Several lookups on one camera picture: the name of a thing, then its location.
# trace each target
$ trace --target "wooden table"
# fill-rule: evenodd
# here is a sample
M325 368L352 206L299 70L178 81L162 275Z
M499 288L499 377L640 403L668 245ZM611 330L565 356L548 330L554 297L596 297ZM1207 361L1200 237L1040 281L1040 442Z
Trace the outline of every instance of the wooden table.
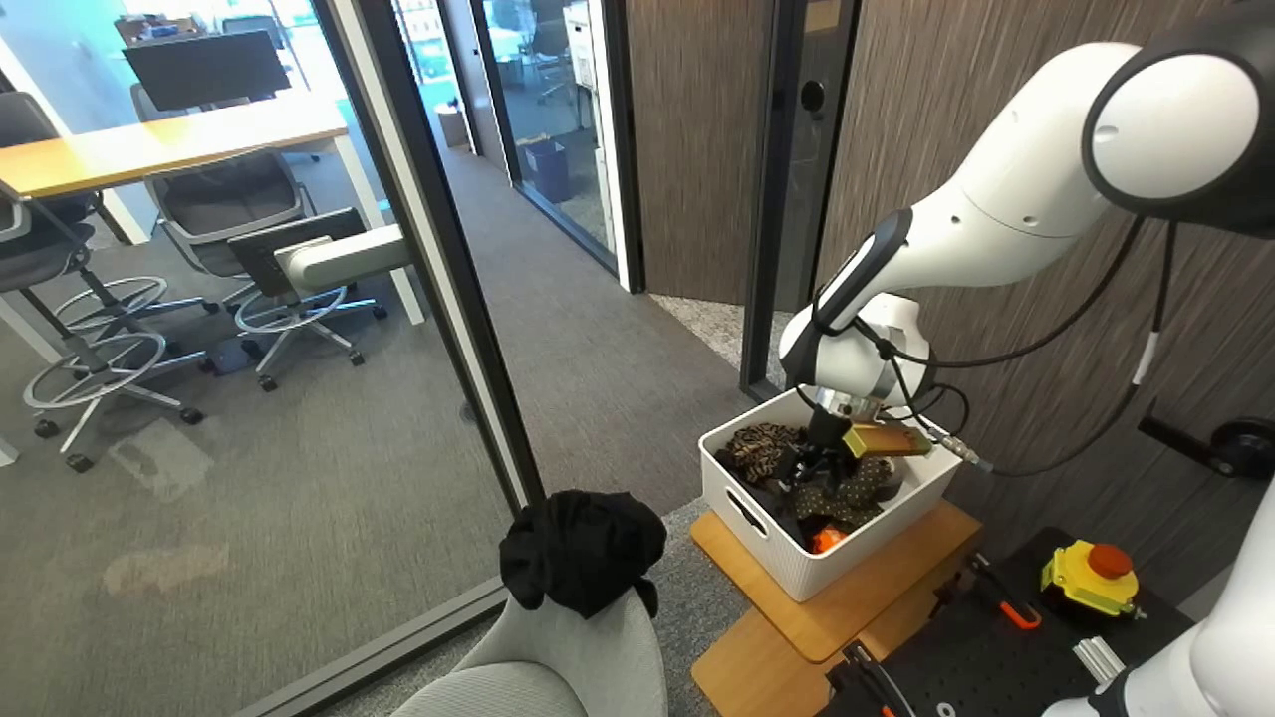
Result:
M878 657L901 649L924 624L936 585L977 549L980 523L941 503L882 555L836 576L809 603L787 595L730 535L718 514L689 537L751 603L689 669L724 717L819 711L832 697L826 674L842 649L866 640Z
M86 134L61 134L38 143L0 147L0 186L18 199L54 199L107 191L118 184L144 184L211 166L233 154L285 150L285 147L330 147L352 179L358 214L368 227L384 223L374 186L353 154L342 114L310 95L240 102L219 111L171 114L156 125L126 125ZM421 322L421 306L405 272L394 272L394 289L409 325Z

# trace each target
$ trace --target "black cloth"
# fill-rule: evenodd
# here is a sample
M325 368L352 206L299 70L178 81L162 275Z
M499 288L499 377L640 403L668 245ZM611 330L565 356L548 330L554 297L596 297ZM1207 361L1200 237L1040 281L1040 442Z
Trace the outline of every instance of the black cloth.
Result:
M519 511L500 537L500 580L519 605L539 609L543 597L595 616L627 589L656 609L654 585L640 576L666 555L666 523L631 495L561 490Z

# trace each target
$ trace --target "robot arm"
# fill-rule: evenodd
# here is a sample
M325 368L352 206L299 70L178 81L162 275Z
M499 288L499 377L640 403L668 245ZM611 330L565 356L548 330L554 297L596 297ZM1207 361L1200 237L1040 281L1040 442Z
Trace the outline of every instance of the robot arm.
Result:
M929 356L915 301L890 289L1000 288L1056 261L1109 206L1275 229L1275 8L1232 8L1194 33L1082 42L1049 59L977 139L957 175L882 223L782 336L787 382L832 410L901 406L924 368L898 370L870 337ZM1126 711L1272 711L1275 495L1251 523L1207 622L1133 669ZM1050 717L1091 717L1060 702Z

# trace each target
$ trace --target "white desk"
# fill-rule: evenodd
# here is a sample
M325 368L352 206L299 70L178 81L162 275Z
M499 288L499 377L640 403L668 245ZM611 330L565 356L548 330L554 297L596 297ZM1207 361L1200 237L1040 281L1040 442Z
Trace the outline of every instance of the white desk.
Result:
M362 223L380 227L384 214L372 179L352 147L348 125L330 102L306 95L0 147L0 186L18 203L34 203L156 175L178 175L233 154L314 143L340 154ZM409 325L417 325L421 301L405 272L394 272L394 289ZM0 306L0 317L6 317L28 342L44 342L38 330L18 325L12 306Z

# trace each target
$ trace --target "white plastic bin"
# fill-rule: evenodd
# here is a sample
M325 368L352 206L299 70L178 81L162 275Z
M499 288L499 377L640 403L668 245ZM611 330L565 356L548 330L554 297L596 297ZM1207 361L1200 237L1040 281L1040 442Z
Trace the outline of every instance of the white plastic bin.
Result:
M757 422L775 425L803 425L809 406L795 389L783 389L749 414L701 435L701 490L712 514L730 527L733 537L765 567L765 573L794 597L809 603L819 595L832 576L848 573L856 560L878 555L890 537L898 537L903 527L924 518L947 490L959 456L947 450L929 450L912 456L898 456L898 471L903 475L903 486L898 498L882 507L871 523L842 537L830 555L803 555L787 528L775 527L774 514L765 514L749 486L741 486L720 463L718 450L741 429Z

